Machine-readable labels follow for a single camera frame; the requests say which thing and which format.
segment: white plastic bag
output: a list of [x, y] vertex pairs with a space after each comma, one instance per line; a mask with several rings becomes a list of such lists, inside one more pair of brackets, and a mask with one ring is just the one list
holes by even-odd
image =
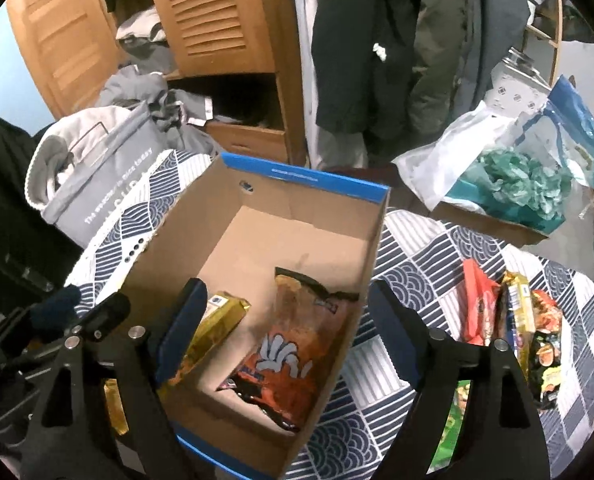
[[401, 180], [432, 211], [477, 155], [493, 146], [515, 119], [496, 115], [484, 102], [446, 128], [442, 138], [392, 162]]

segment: louvered door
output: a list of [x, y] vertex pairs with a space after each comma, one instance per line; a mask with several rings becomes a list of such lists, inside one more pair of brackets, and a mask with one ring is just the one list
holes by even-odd
[[61, 118], [94, 104], [123, 58], [100, 0], [8, 0], [26, 66]]
[[274, 72], [262, 0], [154, 0], [182, 76]]

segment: orange snack bag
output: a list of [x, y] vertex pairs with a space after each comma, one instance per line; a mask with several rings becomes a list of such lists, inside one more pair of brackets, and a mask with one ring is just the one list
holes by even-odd
[[324, 358], [357, 294], [329, 293], [311, 278], [275, 269], [274, 322], [255, 350], [219, 385], [256, 404], [281, 428], [299, 431], [328, 372]]
[[467, 313], [463, 338], [466, 343], [488, 346], [494, 332], [494, 310], [499, 285], [488, 278], [476, 260], [464, 260]]

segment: wooden drawer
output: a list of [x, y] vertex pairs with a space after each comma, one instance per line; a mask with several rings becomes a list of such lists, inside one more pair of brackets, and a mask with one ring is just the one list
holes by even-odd
[[206, 131], [229, 152], [288, 162], [285, 132], [281, 130], [211, 121]]

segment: blue and white tablecloth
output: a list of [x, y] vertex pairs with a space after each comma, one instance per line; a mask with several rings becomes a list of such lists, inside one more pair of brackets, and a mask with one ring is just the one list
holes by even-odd
[[[206, 155], [164, 152], [107, 220], [68, 278], [82, 290], [78, 312], [123, 283], [176, 197], [210, 164]], [[563, 383], [557, 409], [541, 415], [552, 476], [561, 473], [594, 429], [594, 282], [555, 262], [448, 222], [403, 210], [387, 213], [374, 278], [387, 280], [426, 324], [461, 335], [462, 261], [477, 260], [494, 280], [524, 274], [564, 311]], [[401, 381], [367, 311], [330, 402], [287, 480], [367, 479], [392, 444], [414, 399]]]

